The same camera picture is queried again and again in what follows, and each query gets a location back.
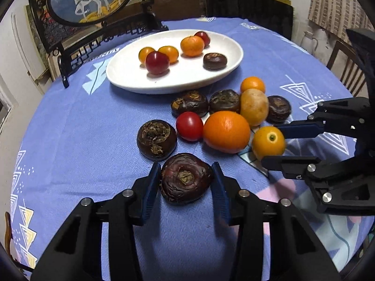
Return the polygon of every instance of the curtain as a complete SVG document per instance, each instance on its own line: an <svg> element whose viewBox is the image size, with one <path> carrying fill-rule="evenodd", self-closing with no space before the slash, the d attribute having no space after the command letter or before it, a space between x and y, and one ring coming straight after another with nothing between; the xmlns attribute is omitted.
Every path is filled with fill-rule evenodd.
<svg viewBox="0 0 375 281"><path fill-rule="evenodd" d="M309 20L349 42L347 28L374 31L357 0L311 0Z"/></svg>

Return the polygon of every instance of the red cherry tomato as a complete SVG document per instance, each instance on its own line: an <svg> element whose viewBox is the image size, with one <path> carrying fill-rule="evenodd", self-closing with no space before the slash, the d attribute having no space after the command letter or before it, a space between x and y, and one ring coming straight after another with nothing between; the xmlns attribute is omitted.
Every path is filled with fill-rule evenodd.
<svg viewBox="0 0 375 281"><path fill-rule="evenodd" d="M209 44L211 42L211 39L210 39L209 35L207 35L207 33L203 32L203 31L199 31L199 32L196 32L194 36L198 36L198 37L202 38L205 48L207 46L209 46Z"/></svg>
<svg viewBox="0 0 375 281"><path fill-rule="evenodd" d="M151 74L159 75L169 67L169 58L161 52L151 52L147 55L144 65Z"/></svg>
<svg viewBox="0 0 375 281"><path fill-rule="evenodd" d="M176 129L187 141L198 141L203 136L202 119L194 112L184 112L177 117Z"/></svg>

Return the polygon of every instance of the chair backrest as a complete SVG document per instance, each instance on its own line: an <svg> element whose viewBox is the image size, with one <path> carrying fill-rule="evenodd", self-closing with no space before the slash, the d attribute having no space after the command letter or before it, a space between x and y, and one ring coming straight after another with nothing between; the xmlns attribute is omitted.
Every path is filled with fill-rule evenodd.
<svg viewBox="0 0 375 281"><path fill-rule="evenodd" d="M347 56L345 68L342 72L340 81L348 89L348 91L350 91L350 93L356 97L364 86L365 79L363 71L358 66L357 56L353 48L346 43L337 40L328 61L327 68L332 69L339 50Z"/></svg>

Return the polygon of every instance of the pale yellow fruit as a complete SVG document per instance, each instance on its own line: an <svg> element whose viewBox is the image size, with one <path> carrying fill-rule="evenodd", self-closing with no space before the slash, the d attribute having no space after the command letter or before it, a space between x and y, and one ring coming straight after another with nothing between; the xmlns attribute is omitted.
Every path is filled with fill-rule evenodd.
<svg viewBox="0 0 375 281"><path fill-rule="evenodd" d="M241 115L250 126L259 126L268 115L268 98L260 90L248 89L241 95Z"/></svg>

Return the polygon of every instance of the table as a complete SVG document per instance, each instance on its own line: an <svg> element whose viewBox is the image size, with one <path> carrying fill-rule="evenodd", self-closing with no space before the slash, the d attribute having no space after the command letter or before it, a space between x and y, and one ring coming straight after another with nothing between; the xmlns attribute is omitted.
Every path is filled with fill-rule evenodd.
<svg viewBox="0 0 375 281"><path fill-rule="evenodd" d="M241 65L228 77L205 87L239 91L248 76L261 77L266 94L286 97L292 105L289 121L306 119L321 100L350 97L333 74L302 48L284 37L239 18L198 18L166 22L170 29L193 28L223 33L244 50ZM136 146L138 128L150 119L175 124L170 103L176 95L149 96L119 89L106 79L110 58L131 41L115 38L114 50L84 64L64 89L58 79L40 103L17 156L11 215L20 261L34 267L47 244L83 197L112 198L148 174L152 162ZM109 47L102 47L102 52ZM324 133L315 139L289 140L286 154L317 155L339 161L354 153L355 140ZM341 217L316 213L303 181L265 172L253 161L250 149L238 155L218 153L201 143L179 139L176 153L190 152L212 164L219 161L226 176L260 198L277 202L287 197L310 222L340 270L359 248L373 217ZM214 227L211 192L183 207L166 204L158 194L151 218L135 227L136 247L144 280L228 280L237 229ZM269 276L269 228L264 226L263 279ZM109 280L108 228L102 246L103 279Z"/></svg>

